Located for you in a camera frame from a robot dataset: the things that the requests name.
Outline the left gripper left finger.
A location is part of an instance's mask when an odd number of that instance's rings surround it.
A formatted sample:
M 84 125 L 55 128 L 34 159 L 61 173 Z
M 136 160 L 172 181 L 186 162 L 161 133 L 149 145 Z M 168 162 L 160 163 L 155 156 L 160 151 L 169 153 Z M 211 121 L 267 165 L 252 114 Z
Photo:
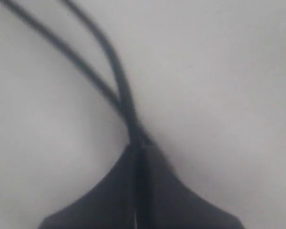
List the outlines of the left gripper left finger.
M 133 229 L 135 163 L 127 146 L 109 173 L 87 194 L 46 217 L 41 229 Z

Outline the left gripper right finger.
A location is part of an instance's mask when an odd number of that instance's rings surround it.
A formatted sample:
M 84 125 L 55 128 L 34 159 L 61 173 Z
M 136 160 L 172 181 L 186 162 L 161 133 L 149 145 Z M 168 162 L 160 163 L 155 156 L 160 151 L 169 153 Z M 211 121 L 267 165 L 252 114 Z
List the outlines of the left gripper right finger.
M 237 217 L 207 202 L 179 180 L 157 146 L 145 146 L 138 156 L 138 228 L 244 228 Z

